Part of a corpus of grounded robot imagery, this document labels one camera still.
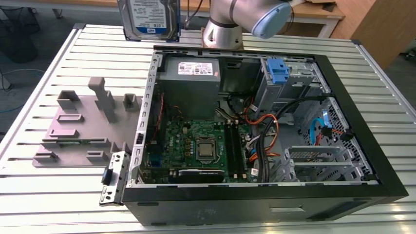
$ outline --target connector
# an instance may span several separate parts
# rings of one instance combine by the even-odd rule
[[[354,132],[351,129],[346,129],[346,132],[340,135],[340,140],[350,141],[354,138]]]

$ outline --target circuit board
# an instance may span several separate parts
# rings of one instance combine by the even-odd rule
[[[250,126],[240,124],[239,147],[240,158],[244,162],[243,177],[230,175],[230,161],[227,157],[226,128],[224,122],[204,120],[174,120],[167,123],[163,152],[147,152],[147,168],[143,173],[147,182],[168,183],[168,174],[182,169],[222,170],[224,171],[224,182],[250,182],[244,157],[246,136]]]

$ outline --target blue drive bay latch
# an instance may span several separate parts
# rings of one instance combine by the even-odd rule
[[[284,84],[291,70],[291,68],[286,65],[284,60],[280,58],[268,58],[267,68],[272,76],[274,84]]]

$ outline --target metal extrusion rail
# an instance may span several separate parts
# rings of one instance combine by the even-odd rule
[[[202,46],[200,31],[182,45]],[[304,233],[416,232],[416,114],[366,49],[348,40],[244,36],[247,50],[327,55],[410,197],[332,222],[143,227],[126,207],[100,207],[103,168],[34,168],[32,157],[58,110],[62,90],[92,95],[91,76],[114,96],[144,93],[152,42],[130,42],[119,26],[75,28],[0,144],[0,233]]]

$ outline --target hard drive label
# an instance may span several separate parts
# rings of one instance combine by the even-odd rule
[[[166,7],[159,0],[131,0],[135,27],[142,33],[167,31]]]
[[[179,63],[179,75],[212,76],[212,63],[208,62],[182,62]]]

